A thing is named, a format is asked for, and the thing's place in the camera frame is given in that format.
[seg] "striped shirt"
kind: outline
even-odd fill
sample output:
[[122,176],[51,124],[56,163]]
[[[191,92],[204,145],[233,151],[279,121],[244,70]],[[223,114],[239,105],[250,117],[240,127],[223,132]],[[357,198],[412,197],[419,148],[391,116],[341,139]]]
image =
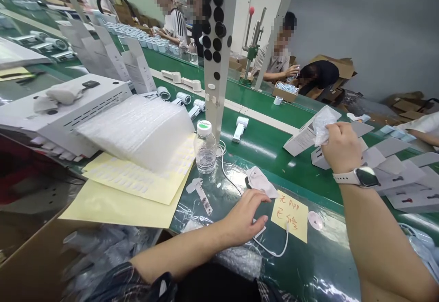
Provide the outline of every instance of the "striped shirt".
[[165,30],[168,35],[180,40],[180,48],[187,48],[186,21],[181,11],[177,8],[165,15]]

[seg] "hand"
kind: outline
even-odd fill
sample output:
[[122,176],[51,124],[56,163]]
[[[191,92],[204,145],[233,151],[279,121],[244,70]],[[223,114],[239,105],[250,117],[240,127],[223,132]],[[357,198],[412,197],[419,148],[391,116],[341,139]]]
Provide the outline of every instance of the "hand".
[[262,202],[268,203],[271,200],[262,191],[247,190],[230,213],[218,222],[229,247],[245,244],[264,228],[268,221],[267,215],[261,216],[253,223],[256,209]]
[[285,72],[285,76],[296,76],[300,73],[300,65],[290,66]]
[[326,126],[329,142],[321,150],[335,174],[348,173],[361,166],[361,145],[350,123],[337,122]]

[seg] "white wall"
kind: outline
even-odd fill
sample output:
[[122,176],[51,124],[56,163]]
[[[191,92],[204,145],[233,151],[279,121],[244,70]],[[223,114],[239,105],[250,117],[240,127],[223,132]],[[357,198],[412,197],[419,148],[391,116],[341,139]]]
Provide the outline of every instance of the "white wall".
[[421,90],[439,97],[439,0],[292,0],[290,50],[305,65],[317,54],[352,57],[347,88],[381,100]]

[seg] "yellow sticker sheet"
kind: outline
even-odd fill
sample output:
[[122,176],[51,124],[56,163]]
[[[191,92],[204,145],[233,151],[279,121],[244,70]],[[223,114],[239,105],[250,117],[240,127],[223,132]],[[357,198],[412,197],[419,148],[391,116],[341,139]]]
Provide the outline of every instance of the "yellow sticker sheet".
[[190,170],[169,205],[139,198],[88,180],[76,199],[59,218],[138,227],[169,228],[189,172]]
[[280,197],[274,202],[271,222],[286,230],[288,222],[289,232],[304,243],[308,243],[308,206],[286,193],[279,191]]
[[136,164],[100,155],[89,165],[83,176],[114,189],[137,197],[169,205],[195,159],[193,151],[194,134],[176,150],[162,173],[153,173]]

